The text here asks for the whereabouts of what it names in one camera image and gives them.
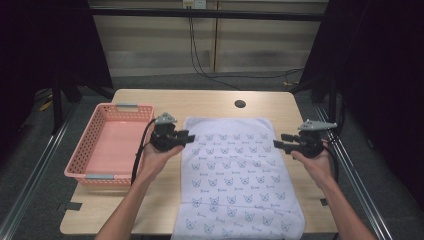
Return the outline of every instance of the patterned towel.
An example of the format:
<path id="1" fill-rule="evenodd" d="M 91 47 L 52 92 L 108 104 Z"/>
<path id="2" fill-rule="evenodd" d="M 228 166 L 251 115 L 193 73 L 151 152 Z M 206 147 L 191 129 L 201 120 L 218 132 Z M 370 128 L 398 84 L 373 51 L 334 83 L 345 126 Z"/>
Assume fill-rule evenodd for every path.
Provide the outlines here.
<path id="1" fill-rule="evenodd" d="M 173 240 L 300 239 L 305 220 L 264 118 L 186 119 Z"/>

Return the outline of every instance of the human arm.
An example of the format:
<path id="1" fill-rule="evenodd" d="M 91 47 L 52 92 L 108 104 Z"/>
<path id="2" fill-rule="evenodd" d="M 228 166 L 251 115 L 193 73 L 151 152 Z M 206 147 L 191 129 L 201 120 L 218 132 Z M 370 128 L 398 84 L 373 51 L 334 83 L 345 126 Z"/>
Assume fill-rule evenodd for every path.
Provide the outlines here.
<path id="1" fill-rule="evenodd" d="M 183 149 L 176 146 L 159 152 L 151 144 L 144 148 L 141 167 L 126 196 L 98 232 L 96 239 L 129 239 L 148 187 L 165 167 L 168 160 Z"/>
<path id="2" fill-rule="evenodd" d="M 375 239 L 359 219 L 332 177 L 329 153 L 324 150 L 314 159 L 306 158 L 297 151 L 293 151 L 291 154 L 293 158 L 303 163 L 315 184 L 323 191 L 339 231 L 340 239 Z"/>

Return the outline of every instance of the printed pattern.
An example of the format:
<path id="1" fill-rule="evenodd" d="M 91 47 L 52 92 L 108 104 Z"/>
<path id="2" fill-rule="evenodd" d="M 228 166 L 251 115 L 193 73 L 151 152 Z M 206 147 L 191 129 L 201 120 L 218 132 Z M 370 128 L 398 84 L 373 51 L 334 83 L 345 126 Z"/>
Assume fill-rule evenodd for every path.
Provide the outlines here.
<path id="1" fill-rule="evenodd" d="M 263 118 L 188 118 L 172 239 L 300 239 L 304 218 Z"/>

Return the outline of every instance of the forearm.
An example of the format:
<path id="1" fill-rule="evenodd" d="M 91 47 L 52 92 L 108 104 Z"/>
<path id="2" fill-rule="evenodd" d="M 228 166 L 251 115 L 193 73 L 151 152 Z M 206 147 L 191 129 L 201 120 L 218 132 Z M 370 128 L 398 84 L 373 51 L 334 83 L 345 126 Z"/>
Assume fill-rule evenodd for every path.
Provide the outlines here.
<path id="1" fill-rule="evenodd" d="M 326 181 L 322 190 L 336 222 L 340 239 L 375 239 L 333 179 Z"/>
<path id="2" fill-rule="evenodd" d="M 138 210 L 146 195 L 150 180 L 136 179 L 127 195 L 118 205 L 103 227 L 96 239 L 129 239 L 138 214 Z"/>

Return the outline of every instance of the gray carpet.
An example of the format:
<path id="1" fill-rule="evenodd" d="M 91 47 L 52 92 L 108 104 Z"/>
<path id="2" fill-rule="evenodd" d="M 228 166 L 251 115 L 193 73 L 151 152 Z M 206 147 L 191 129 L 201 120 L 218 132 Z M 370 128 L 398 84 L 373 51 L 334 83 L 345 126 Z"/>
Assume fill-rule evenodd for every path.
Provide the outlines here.
<path id="1" fill-rule="evenodd" d="M 268 76 L 283 75 L 281 72 L 266 73 Z M 293 82 L 295 76 L 285 79 L 257 79 L 264 73 L 233 73 L 245 77 L 226 77 L 214 80 L 224 81 L 234 87 L 218 83 L 197 74 L 126 77 L 115 78 L 115 89 L 120 88 L 152 88 L 152 89 L 219 89 L 219 90 L 256 90 L 285 91 L 285 81 Z M 98 96 L 90 90 L 82 89 L 83 99 L 78 103 L 75 113 L 70 119 L 66 134 L 53 154 L 40 184 L 32 196 L 26 212 L 20 219 L 13 239 L 92 239 L 93 236 L 66 236 L 60 233 L 59 226 L 64 213 L 58 211 L 58 205 L 69 201 L 76 181 L 66 178 L 63 174 L 66 164 L 81 137 L 85 125 L 95 106 L 109 100 Z M 309 92 L 303 91 L 295 95 L 300 112 L 304 119 L 318 120 L 312 105 Z M 25 186 L 33 168 L 37 164 L 52 130 L 52 108 L 39 112 L 34 106 L 30 117 L 25 122 L 19 136 L 14 139 L 13 148 L 8 154 L 7 164 L 0 170 L 0 221 L 3 221 L 16 201 L 19 191 Z M 65 112 L 70 109 L 70 103 L 64 103 Z M 357 124 L 354 117 L 347 111 L 346 122 L 341 139 L 354 162 L 356 169 L 368 189 L 377 208 L 380 210 L 389 231 L 394 239 L 422 239 L 424 236 L 424 214 L 405 190 L 403 185 L 388 170 L 384 158 L 378 150 L 368 147 L 367 136 Z M 369 225 L 364 212 L 344 170 L 340 169 L 339 184 L 359 216 Z M 334 233 L 305 234 L 302 239 L 332 239 Z M 150 239 L 166 239 L 167 237 L 152 237 Z"/>

